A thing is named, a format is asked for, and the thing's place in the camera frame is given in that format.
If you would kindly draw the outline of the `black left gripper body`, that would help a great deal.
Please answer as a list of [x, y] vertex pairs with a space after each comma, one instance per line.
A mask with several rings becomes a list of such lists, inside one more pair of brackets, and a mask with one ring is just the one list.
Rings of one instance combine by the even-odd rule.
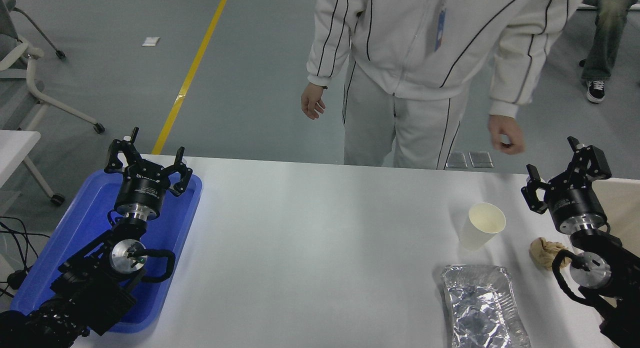
[[147, 207], [151, 216], [159, 216], [166, 191], [170, 187], [169, 178], [154, 171], [140, 173], [137, 168], [126, 168], [122, 177], [114, 209], [123, 216], [128, 207], [139, 205]]

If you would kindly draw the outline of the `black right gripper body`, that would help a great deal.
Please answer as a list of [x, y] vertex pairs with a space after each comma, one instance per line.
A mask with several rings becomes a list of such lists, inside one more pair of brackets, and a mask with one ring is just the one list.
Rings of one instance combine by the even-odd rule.
[[546, 204], [556, 228], [600, 228], [607, 216], [593, 188], [586, 183], [551, 180]]

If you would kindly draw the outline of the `person's left hand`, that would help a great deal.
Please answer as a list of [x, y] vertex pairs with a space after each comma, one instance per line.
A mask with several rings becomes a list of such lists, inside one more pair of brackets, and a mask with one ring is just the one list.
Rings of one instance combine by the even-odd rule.
[[525, 152], [524, 133], [514, 118], [491, 114], [487, 121], [487, 129], [495, 150], [506, 155], [518, 155]]

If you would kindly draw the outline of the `person's right hand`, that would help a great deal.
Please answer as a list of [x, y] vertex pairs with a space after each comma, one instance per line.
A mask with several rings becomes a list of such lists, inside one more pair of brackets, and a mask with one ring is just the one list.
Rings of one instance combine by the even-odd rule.
[[308, 83], [301, 94], [302, 113], [311, 120], [317, 120], [325, 113], [326, 105], [323, 102], [324, 86]]

